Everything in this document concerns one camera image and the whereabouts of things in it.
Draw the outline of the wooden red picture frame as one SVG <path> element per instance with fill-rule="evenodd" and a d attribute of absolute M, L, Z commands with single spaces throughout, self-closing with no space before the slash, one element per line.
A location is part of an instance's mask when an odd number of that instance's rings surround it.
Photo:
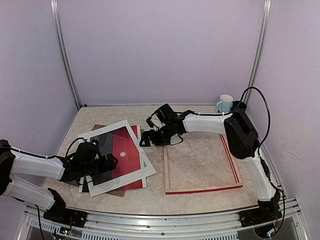
<path fill-rule="evenodd" d="M 218 133 L 191 133 L 184 142 L 163 148 L 167 195 L 239 189 L 243 186 L 227 137 Z"/>

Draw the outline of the clear glass sheet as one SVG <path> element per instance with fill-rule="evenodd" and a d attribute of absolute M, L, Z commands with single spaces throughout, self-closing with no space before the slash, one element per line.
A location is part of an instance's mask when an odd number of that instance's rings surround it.
<path fill-rule="evenodd" d="M 93 140 L 99 141 L 99 150 L 102 155 L 113 154 L 118 160 L 116 169 L 96 175 L 92 179 L 93 185 L 106 183 L 145 167 L 140 152 L 126 127 L 91 137 L 90 142 Z"/>

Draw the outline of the white mat board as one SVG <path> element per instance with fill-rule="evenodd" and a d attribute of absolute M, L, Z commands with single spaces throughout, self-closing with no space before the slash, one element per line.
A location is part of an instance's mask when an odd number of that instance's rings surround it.
<path fill-rule="evenodd" d="M 117 160 L 115 170 L 80 179 L 79 193 L 91 197 L 111 191 L 138 190 L 147 187 L 147 177 L 157 173 L 147 154 L 139 146 L 141 128 L 122 120 L 78 135 L 80 141 L 98 141 L 102 155 L 112 154 Z"/>

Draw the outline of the red black photo print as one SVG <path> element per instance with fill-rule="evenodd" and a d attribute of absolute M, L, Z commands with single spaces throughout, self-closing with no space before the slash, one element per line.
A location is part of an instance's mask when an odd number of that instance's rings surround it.
<path fill-rule="evenodd" d="M 132 125 L 132 131 L 137 139 L 141 137 L 141 128 L 139 125 Z M 99 174 L 92 183 L 98 185 L 109 180 L 121 177 L 123 175 L 140 170 L 142 167 L 139 151 L 133 143 L 126 127 L 106 132 L 101 135 L 90 138 L 90 142 L 97 140 L 99 142 L 99 150 L 102 155 L 112 154 L 117 160 L 116 169 Z M 82 184 L 79 187 L 80 193 L 88 193 L 89 188 L 86 179 L 81 179 Z M 135 182 L 107 192 L 109 195 L 124 197 L 125 192 L 129 190 L 138 190 L 146 187 L 146 179 L 139 179 Z"/>

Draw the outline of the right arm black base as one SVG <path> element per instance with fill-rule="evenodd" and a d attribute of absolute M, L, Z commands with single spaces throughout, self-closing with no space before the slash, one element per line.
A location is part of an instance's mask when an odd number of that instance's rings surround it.
<path fill-rule="evenodd" d="M 280 198 L 281 192 L 276 190 L 270 201 L 258 200 L 257 208 L 240 211 L 241 226 L 249 227 L 282 218 L 283 214 L 279 206 Z"/>

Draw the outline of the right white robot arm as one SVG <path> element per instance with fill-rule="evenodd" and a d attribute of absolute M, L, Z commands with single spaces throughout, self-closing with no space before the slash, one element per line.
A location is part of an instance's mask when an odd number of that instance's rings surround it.
<path fill-rule="evenodd" d="M 154 123 L 152 116 L 157 117 L 159 123 Z M 272 183 L 268 165 L 261 155 L 262 142 L 259 141 L 258 132 L 243 110 L 220 114 L 191 110 L 175 112 L 166 104 L 152 116 L 146 120 L 151 129 L 142 133 L 140 147 L 169 146 L 173 136 L 181 138 L 186 133 L 225 135 L 229 152 L 244 164 L 253 181 L 258 202 L 263 203 L 255 212 L 256 218 L 266 222 L 275 214 L 275 206 L 270 202 L 278 202 L 281 194 Z"/>

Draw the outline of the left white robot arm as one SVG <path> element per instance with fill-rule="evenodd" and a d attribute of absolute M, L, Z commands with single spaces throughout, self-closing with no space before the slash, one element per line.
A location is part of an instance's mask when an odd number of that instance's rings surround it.
<path fill-rule="evenodd" d="M 26 201 L 49 211 L 63 223 L 70 218 L 66 203 L 54 189 L 43 189 L 19 178 L 19 174 L 78 182 L 81 178 L 113 171 L 118 159 L 111 153 L 103 155 L 99 143 L 82 142 L 73 153 L 65 156 L 38 156 L 12 148 L 7 140 L 0 141 L 0 193 Z"/>

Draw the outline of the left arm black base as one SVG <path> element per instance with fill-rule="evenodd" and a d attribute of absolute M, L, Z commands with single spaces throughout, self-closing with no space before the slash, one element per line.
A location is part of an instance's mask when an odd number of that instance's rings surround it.
<path fill-rule="evenodd" d="M 68 225 L 70 227 L 84 228 L 88 213 L 66 207 L 66 203 L 57 191 L 48 188 L 53 195 L 53 205 L 45 210 L 43 218 L 56 223 Z"/>

